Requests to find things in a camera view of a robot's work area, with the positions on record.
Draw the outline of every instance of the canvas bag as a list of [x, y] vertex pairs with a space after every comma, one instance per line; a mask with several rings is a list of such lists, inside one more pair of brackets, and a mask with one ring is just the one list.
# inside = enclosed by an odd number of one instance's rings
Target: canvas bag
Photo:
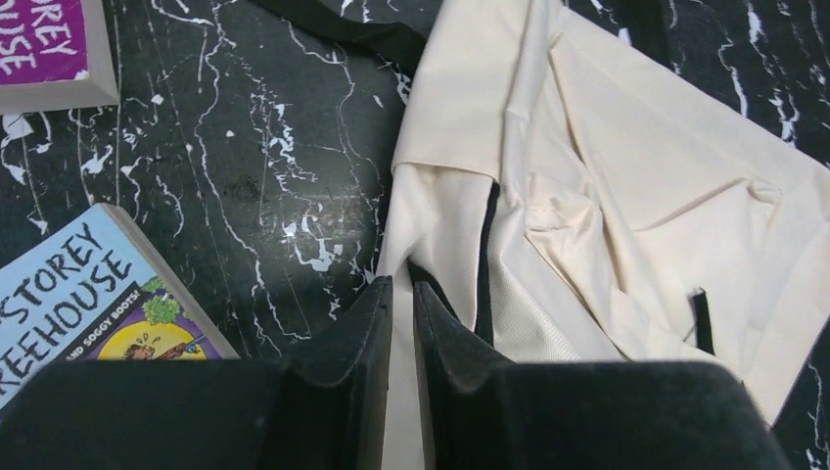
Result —
[[424, 465], [407, 261], [513, 360], [713, 361], [770, 425], [830, 312], [827, 169], [559, 0], [444, 0], [392, 171], [385, 468]]

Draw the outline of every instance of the yellow circle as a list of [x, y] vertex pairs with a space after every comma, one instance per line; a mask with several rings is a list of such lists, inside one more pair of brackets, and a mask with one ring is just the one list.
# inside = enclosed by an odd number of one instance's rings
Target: yellow circle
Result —
[[[193, 341], [193, 335], [184, 328], [172, 323], [151, 325], [149, 321], [139, 321], [116, 331], [104, 344], [98, 353], [99, 359], [124, 359], [130, 346], [148, 346], [154, 353], [150, 357], [155, 359], [167, 350], [182, 343]], [[207, 359], [201, 346], [196, 346], [196, 352], [185, 352], [177, 359]]]

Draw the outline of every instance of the black fabric edge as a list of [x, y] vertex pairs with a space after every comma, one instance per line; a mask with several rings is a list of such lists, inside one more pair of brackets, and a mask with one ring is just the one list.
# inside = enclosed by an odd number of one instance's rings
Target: black fabric edge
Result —
[[715, 355], [715, 344], [712, 338], [712, 319], [709, 317], [709, 301], [707, 301], [705, 291], [701, 291], [692, 298], [692, 306], [695, 311], [698, 349]]
[[501, 191], [498, 183], [493, 181], [487, 197], [487, 210], [484, 213], [482, 238], [479, 243], [479, 274], [476, 283], [476, 328], [475, 333], [489, 345], [493, 346], [492, 302], [490, 301], [490, 271], [487, 261], [490, 229], [495, 218], [495, 208]]

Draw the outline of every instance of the purple book cover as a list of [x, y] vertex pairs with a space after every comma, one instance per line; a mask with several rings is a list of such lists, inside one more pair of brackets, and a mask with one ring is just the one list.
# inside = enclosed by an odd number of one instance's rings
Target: purple book cover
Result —
[[0, 1], [0, 85], [86, 78], [85, 31], [81, 0]]

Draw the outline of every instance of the book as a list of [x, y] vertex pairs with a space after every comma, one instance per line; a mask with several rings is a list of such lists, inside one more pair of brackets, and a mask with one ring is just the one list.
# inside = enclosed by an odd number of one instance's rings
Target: book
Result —
[[0, 279], [0, 413], [53, 360], [237, 357], [120, 208], [93, 206]]
[[101, 1], [0, 2], [0, 115], [118, 103]]

